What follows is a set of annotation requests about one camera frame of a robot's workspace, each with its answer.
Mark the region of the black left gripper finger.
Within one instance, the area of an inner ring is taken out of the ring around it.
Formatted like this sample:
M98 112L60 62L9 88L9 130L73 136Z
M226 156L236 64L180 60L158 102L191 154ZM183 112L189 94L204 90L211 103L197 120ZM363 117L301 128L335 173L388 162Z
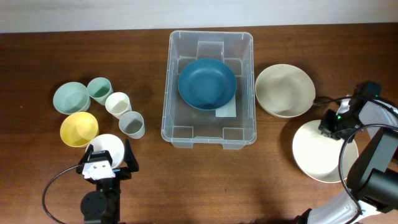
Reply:
M131 145L128 139L124 143L124 162L127 164L130 172L138 172L139 164L132 152Z
M90 154L93 152L93 145L90 144L88 146L88 149L86 150L86 152L84 153L83 157L81 158L81 160L79 161L79 165L84 165L86 162L88 162L89 158L90 158Z

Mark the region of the yellow small bowl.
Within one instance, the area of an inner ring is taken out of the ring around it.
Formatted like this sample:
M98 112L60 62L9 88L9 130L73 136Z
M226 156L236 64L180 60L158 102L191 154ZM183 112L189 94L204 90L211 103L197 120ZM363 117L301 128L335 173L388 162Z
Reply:
M61 140L70 147L86 147L98 134L98 121L88 112L69 115L60 127Z

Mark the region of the beige large bowl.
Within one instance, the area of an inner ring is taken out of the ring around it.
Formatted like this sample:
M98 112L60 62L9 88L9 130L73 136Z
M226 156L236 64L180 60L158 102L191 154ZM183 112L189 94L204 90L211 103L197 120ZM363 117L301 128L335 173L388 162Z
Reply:
M255 94L261 108L269 114L293 118L312 107L316 91L312 79L301 68L275 64L256 78Z

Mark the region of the dark blue large bowl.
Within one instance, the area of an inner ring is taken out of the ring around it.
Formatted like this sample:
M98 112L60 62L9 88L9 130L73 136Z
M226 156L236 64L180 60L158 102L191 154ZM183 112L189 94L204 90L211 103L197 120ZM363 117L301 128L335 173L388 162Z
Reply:
M232 69L220 60L201 58L189 63L178 78L178 92L190 106L217 110L236 94L237 80Z

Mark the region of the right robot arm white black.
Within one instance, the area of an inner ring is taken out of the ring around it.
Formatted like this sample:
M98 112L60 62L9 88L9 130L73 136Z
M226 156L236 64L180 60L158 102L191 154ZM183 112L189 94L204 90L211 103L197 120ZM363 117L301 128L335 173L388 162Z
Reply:
M343 191L294 223L357 223L397 209L397 106L367 81L334 100L337 111L302 125L293 138L300 169L321 182L341 182Z

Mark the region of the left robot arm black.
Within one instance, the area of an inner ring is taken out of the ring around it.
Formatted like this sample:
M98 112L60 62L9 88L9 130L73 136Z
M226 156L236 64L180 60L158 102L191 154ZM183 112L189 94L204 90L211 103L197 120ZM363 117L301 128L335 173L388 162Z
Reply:
M87 193L81 200L80 210L85 223L119 223L120 221L120 182L129 180L133 172L139 171L139 164L128 140L124 143L126 167L112 168L112 157L108 151L94 151L89 145L76 172L96 190Z

